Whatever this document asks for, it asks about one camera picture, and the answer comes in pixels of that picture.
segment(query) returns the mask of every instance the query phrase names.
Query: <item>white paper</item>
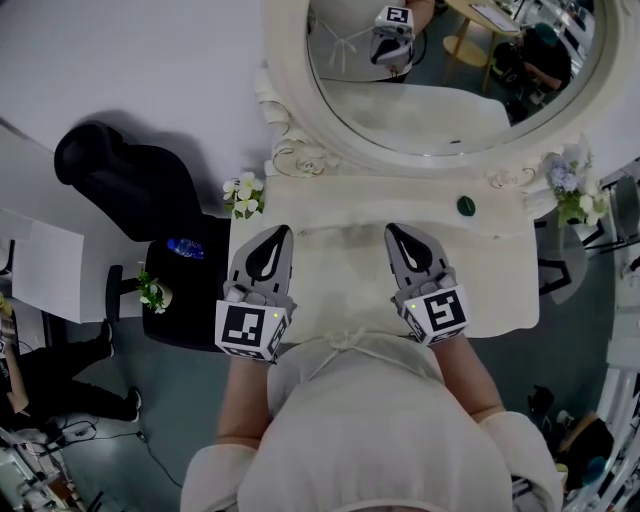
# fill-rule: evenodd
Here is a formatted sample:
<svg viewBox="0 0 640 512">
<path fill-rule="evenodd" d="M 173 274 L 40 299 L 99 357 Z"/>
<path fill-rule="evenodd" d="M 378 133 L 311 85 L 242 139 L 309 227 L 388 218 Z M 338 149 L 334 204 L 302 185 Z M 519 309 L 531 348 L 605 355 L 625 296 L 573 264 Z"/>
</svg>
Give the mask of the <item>white paper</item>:
<svg viewBox="0 0 640 512">
<path fill-rule="evenodd" d="M 505 19 L 505 17 L 499 13 L 496 8 L 490 5 L 481 4 L 471 4 L 471 7 L 482 14 L 503 32 L 520 32 L 520 27 L 518 27 L 515 22 Z"/>
</svg>

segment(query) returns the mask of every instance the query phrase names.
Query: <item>cable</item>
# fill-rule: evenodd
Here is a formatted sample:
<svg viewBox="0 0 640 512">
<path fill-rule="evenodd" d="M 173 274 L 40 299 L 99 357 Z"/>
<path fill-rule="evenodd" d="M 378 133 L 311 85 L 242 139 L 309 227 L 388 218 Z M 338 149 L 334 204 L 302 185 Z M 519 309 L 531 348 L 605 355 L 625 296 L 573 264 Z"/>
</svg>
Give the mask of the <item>cable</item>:
<svg viewBox="0 0 640 512">
<path fill-rule="evenodd" d="M 420 57 L 418 58 L 417 61 L 411 63 L 412 66 L 417 66 L 418 64 L 420 64 L 424 60 L 425 55 L 427 54 L 427 32 L 426 32 L 426 29 L 422 29 L 422 32 L 420 32 L 420 33 L 422 34 L 422 42 L 424 43 L 422 45 L 422 55 L 420 55 Z"/>
<path fill-rule="evenodd" d="M 63 448 L 67 448 L 71 445 L 74 444 L 78 444 L 78 443 L 88 443 L 89 441 L 103 441 L 106 439 L 116 439 L 117 437 L 130 437 L 130 436 L 136 436 L 138 437 L 138 439 L 140 439 L 140 441 L 142 443 L 144 443 L 147 447 L 147 451 L 149 452 L 149 456 L 154 460 L 154 462 L 160 466 L 160 469 L 162 469 L 162 471 L 164 472 L 165 475 L 167 475 L 167 478 L 169 480 L 171 480 L 171 483 L 173 483 L 176 487 L 179 487 L 180 489 L 182 489 L 182 485 L 180 485 L 172 476 L 171 473 L 169 473 L 169 470 L 164 466 L 164 464 L 162 464 L 162 462 L 160 462 L 160 460 L 158 459 L 158 457 L 156 457 L 154 455 L 154 453 L 151 451 L 151 446 L 149 446 L 149 440 L 147 439 L 147 437 L 144 435 L 144 433 L 138 431 L 138 432 L 129 432 L 127 434 L 117 434 L 115 436 L 109 436 L 109 437 L 96 437 L 97 435 L 97 431 L 96 434 L 94 434 L 93 437 L 89 438 L 89 439 L 78 439 L 77 441 L 71 441 L 70 443 L 65 444 L 64 446 L 61 446 L 60 449 Z M 42 443 L 32 443 L 32 444 L 38 444 L 40 446 L 44 446 L 46 448 L 45 445 L 43 445 Z M 52 451 L 45 451 L 43 452 L 43 454 L 51 454 L 54 451 L 57 450 L 52 450 Z"/>
<path fill-rule="evenodd" d="M 92 437 L 91 439 L 84 439 L 84 441 L 102 441 L 103 439 L 115 439 L 116 437 L 137 436 L 137 432 L 129 432 L 128 434 L 118 434 L 110 437 Z"/>
<path fill-rule="evenodd" d="M 151 458 L 156 462 L 156 464 L 158 464 L 158 466 L 160 466 L 160 468 L 162 469 L 162 471 L 164 471 L 164 474 L 167 475 L 167 478 L 169 480 L 171 480 L 171 482 L 178 488 L 182 489 L 182 486 L 176 482 L 173 477 L 171 476 L 171 474 L 169 473 L 169 471 L 167 470 L 167 468 L 164 467 L 164 465 L 162 464 L 162 462 L 160 462 L 158 460 L 158 458 L 153 454 L 153 452 L 151 451 L 151 446 L 149 446 L 149 441 L 147 441 L 146 443 L 144 443 L 147 445 L 147 451 L 149 452 L 149 455 L 151 456 Z"/>
<path fill-rule="evenodd" d="M 89 420 L 81 420 L 81 421 L 76 421 L 75 423 L 72 423 L 71 425 L 67 425 L 67 420 L 69 419 L 69 417 L 67 416 L 67 418 L 65 418 L 65 423 L 64 423 L 64 427 L 62 427 L 60 430 L 63 431 L 64 434 L 67 434 L 67 432 L 64 432 L 65 429 L 67 428 L 71 428 L 71 427 L 75 427 L 76 425 L 80 425 L 81 423 L 88 423 L 89 425 L 91 425 L 90 428 L 93 428 L 94 430 L 96 430 L 96 425 L 98 423 L 100 423 L 100 418 L 97 418 L 96 422 L 94 423 L 93 421 L 89 421 Z"/>
</svg>

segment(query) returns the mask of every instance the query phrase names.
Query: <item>water bottle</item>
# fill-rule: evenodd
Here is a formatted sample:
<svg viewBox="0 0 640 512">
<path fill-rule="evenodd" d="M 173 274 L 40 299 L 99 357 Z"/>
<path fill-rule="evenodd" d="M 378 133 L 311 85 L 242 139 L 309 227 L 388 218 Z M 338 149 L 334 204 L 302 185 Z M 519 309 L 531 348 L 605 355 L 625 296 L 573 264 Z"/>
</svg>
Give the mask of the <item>water bottle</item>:
<svg viewBox="0 0 640 512">
<path fill-rule="evenodd" d="M 186 238 L 169 238 L 167 248 L 185 258 L 194 260 L 204 259 L 204 249 L 197 242 L 192 242 Z"/>
</svg>

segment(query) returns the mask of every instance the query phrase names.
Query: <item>white flower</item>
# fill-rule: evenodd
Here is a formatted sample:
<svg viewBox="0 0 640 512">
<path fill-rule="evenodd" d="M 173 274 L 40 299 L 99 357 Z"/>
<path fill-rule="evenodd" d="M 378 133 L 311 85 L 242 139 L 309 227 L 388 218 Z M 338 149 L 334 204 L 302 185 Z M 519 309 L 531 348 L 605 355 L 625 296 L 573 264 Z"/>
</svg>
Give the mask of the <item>white flower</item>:
<svg viewBox="0 0 640 512">
<path fill-rule="evenodd" d="M 595 226 L 599 220 L 600 215 L 598 215 L 598 213 L 595 211 L 592 211 L 591 213 L 589 213 L 589 215 L 587 215 L 587 224 L 589 226 Z"/>
<path fill-rule="evenodd" d="M 591 172 L 587 172 L 584 180 L 584 192 L 590 196 L 596 197 L 599 194 L 598 180 Z"/>
<path fill-rule="evenodd" d="M 250 212 L 255 212 L 258 209 L 258 201 L 255 199 L 244 199 L 243 201 L 238 201 L 234 205 L 234 209 L 240 213 L 244 213 L 247 210 Z"/>
<path fill-rule="evenodd" d="M 593 211 L 593 197 L 587 194 L 580 197 L 580 208 L 585 213 L 591 213 Z"/>
<path fill-rule="evenodd" d="M 256 178 L 252 172 L 245 172 L 240 176 L 240 189 L 248 188 L 249 190 L 257 190 L 258 192 L 264 188 L 264 184 Z"/>
<path fill-rule="evenodd" d="M 230 199 L 233 193 L 236 191 L 236 182 L 235 181 L 225 181 L 224 185 L 222 185 L 222 190 L 224 190 L 225 194 L 223 199 L 226 201 Z"/>
<path fill-rule="evenodd" d="M 249 188 L 249 187 L 240 187 L 240 190 L 238 190 L 238 199 L 250 199 L 251 198 L 251 192 L 253 192 L 253 189 Z"/>
<path fill-rule="evenodd" d="M 565 144 L 562 157 L 573 164 L 575 170 L 582 170 L 589 160 L 589 141 L 581 134 L 577 144 Z"/>
</svg>

